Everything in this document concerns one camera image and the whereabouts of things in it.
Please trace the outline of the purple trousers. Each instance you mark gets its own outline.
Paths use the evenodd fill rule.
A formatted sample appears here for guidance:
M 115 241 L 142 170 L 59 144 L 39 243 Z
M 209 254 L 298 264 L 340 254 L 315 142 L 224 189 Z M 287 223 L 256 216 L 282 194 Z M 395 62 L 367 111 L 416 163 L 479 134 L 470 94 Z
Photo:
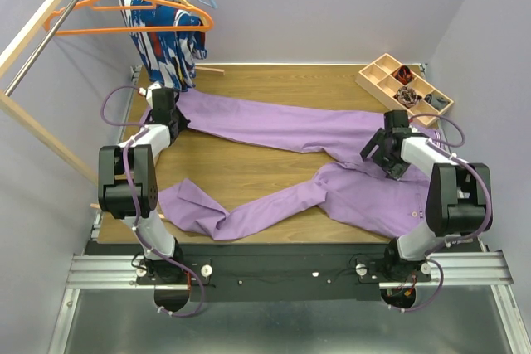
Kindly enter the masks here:
M 227 211 L 185 179 L 162 190 L 158 201 L 176 227 L 214 240 L 254 235 L 305 211 L 395 238 L 426 220 L 429 178 L 410 166 L 400 180 L 388 178 L 360 152 L 383 126 L 382 114 L 311 109 L 210 95 L 189 90 L 178 107 L 190 129 L 237 143 L 295 153 L 325 152 L 333 158 L 306 181 Z

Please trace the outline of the orange plastic hanger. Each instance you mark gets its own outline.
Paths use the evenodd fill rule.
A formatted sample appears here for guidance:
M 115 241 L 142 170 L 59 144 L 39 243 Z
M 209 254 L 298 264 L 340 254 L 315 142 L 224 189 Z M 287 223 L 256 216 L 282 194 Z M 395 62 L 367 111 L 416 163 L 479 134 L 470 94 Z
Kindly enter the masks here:
M 68 15 L 79 9 L 97 12 L 122 12 L 122 27 L 61 29 Z M 52 35 L 75 36 L 137 32 L 208 32 L 214 28 L 212 17 L 202 9 L 179 0 L 81 0 L 54 11 L 43 23 Z

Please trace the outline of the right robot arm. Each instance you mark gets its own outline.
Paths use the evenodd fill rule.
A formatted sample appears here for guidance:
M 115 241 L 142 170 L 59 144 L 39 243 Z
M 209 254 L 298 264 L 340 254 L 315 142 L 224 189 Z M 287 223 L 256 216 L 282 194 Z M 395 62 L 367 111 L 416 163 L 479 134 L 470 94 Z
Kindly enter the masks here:
M 387 280 L 398 281 L 420 271 L 427 256 L 453 244 L 473 240 L 493 223 L 490 169 L 467 162 L 436 145 L 410 125 L 405 110 L 384 114 L 380 128 L 360 152 L 387 177 L 399 180 L 413 165 L 429 178 L 424 221 L 391 240 L 382 259 L 373 263 Z

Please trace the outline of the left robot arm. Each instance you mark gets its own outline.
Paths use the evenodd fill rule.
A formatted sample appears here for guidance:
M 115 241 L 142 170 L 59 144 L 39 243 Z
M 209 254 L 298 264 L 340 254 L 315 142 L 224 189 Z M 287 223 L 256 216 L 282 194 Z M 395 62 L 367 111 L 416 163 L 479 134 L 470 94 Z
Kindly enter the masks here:
M 145 277 L 174 284 L 190 276 L 183 252 L 157 212 L 158 183 L 155 158 L 188 127 L 177 107 L 179 93 L 159 83 L 138 92 L 148 103 L 139 131 L 128 140 L 99 150 L 98 201 L 102 211 L 121 220 L 144 251 L 137 270 Z

